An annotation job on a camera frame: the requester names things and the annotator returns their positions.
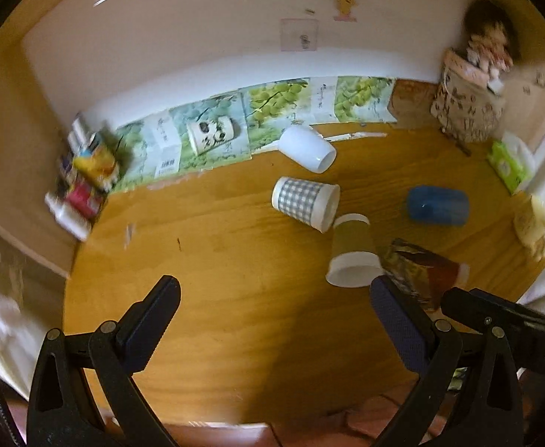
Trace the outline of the black pen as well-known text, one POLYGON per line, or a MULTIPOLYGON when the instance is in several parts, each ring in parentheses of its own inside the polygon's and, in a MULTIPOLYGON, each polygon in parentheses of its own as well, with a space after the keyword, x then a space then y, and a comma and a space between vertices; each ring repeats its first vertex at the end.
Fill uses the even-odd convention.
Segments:
POLYGON ((468 158, 472 155, 471 149, 464 145, 463 141, 460 141, 456 136, 454 136, 450 131, 445 127, 440 128, 440 132, 449 139, 457 149, 459 149, 465 156, 468 158))

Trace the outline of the pink box under doll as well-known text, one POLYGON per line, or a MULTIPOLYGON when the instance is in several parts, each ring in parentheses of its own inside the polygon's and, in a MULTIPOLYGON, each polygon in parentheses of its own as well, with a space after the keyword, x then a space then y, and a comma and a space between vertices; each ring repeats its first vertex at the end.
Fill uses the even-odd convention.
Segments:
POLYGON ((445 51, 443 64, 447 69, 457 74, 460 78, 466 80, 467 82, 483 89, 488 87, 490 75, 469 63, 451 48, 448 48, 445 51))

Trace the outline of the olive brown paper cup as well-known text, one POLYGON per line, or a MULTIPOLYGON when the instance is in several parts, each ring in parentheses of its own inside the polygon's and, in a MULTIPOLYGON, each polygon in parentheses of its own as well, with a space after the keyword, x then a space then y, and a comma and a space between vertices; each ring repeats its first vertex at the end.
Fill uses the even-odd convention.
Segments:
POLYGON ((345 289, 365 288, 382 273, 369 218, 356 213, 338 217, 333 224, 327 283, 345 289))

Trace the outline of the blue plastic cup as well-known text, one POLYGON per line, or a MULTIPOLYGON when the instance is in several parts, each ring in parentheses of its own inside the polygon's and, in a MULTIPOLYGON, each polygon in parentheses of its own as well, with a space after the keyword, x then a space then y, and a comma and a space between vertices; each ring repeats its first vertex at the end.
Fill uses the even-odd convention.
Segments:
POLYGON ((470 202, 460 190, 435 186, 418 186, 407 195, 411 219, 439 225, 463 226, 469 220, 470 202))

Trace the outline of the panda mug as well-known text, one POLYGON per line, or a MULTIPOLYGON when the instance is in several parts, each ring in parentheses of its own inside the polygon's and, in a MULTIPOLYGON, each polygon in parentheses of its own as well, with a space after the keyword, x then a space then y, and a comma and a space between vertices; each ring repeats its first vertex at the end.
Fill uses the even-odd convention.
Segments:
POLYGON ((204 155, 235 138, 234 125, 228 116, 191 122, 187 129, 190 147, 195 155, 204 155))

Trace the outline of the grape picture poster strip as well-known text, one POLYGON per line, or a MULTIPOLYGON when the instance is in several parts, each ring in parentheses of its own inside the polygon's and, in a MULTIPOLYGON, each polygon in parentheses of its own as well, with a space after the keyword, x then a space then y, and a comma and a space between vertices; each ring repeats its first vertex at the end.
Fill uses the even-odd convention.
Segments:
POLYGON ((122 175, 118 192, 247 161, 291 125, 390 123, 392 78, 339 76, 274 81, 149 114, 110 135, 122 175), (187 125, 228 116, 235 138, 204 155, 190 147, 187 125))

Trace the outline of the pink can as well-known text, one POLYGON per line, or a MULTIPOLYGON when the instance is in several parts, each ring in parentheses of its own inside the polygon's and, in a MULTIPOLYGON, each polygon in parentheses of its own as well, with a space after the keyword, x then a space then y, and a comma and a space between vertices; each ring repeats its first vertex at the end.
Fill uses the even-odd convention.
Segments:
POLYGON ((95 222, 100 216, 106 199, 87 181, 79 179, 66 188, 64 199, 86 220, 95 222))

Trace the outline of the brown haired doll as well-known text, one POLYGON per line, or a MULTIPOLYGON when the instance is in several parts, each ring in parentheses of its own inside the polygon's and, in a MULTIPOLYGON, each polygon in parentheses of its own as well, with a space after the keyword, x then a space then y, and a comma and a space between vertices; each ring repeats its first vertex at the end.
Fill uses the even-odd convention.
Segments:
POLYGON ((517 32, 507 12, 490 0, 475 0, 464 15, 467 60, 489 76, 500 78, 520 58, 517 32))

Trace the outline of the white plastic cup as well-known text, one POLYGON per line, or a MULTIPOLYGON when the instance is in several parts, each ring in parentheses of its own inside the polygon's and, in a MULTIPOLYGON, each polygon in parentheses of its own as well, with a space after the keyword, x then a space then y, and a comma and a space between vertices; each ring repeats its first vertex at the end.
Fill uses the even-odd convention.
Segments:
POLYGON ((302 125, 287 127, 278 150, 301 167, 314 174, 323 174, 334 163, 337 151, 315 130, 302 125))

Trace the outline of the small white bottle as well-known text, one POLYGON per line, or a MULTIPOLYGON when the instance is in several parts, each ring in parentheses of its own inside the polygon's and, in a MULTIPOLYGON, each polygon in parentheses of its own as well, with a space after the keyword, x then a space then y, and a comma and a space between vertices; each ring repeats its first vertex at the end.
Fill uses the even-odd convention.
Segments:
POLYGON ((77 240, 85 242, 91 234, 92 225, 68 202, 54 193, 46 193, 45 204, 51 211, 55 221, 77 240))

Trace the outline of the grey checkered paper cup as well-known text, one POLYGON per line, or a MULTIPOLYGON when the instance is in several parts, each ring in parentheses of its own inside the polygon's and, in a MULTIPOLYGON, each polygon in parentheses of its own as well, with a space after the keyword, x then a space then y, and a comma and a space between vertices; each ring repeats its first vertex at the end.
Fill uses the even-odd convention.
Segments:
POLYGON ((315 230, 326 233, 340 201, 340 186, 281 177, 271 194, 271 206, 315 230))

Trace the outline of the colourful printed paper cup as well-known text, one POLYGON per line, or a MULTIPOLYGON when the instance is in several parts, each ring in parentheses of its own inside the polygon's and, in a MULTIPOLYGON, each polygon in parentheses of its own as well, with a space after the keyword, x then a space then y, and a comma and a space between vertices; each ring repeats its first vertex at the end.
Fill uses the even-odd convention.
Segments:
POLYGON ((393 240, 383 261, 386 274, 427 312, 440 308, 443 295, 467 284, 470 267, 400 238, 393 240))

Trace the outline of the green tissue pack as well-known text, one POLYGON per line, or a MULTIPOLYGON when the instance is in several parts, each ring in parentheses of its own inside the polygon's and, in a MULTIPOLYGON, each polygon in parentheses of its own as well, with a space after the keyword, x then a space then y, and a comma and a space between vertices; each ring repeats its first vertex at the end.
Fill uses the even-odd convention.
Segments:
POLYGON ((511 195, 523 191, 535 174, 536 163, 533 153, 525 142, 512 132, 505 131, 500 140, 492 143, 487 158, 511 195))

